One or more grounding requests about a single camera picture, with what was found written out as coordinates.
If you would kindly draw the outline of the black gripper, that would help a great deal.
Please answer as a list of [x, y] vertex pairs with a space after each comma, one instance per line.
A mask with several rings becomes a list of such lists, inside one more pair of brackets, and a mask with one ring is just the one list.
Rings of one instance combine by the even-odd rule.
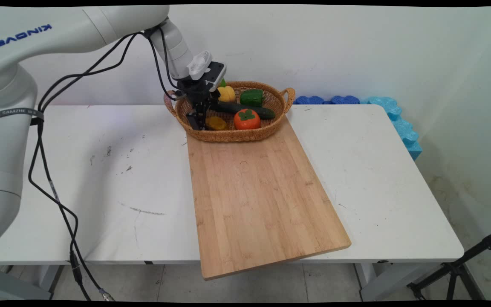
[[192, 109], [187, 113], [187, 119], [193, 130], [206, 130], [207, 113], [212, 102], [218, 101], [220, 92], [213, 89], [213, 83], [204, 79], [197, 81], [191, 78], [177, 80], [177, 88], [183, 91], [192, 103]]

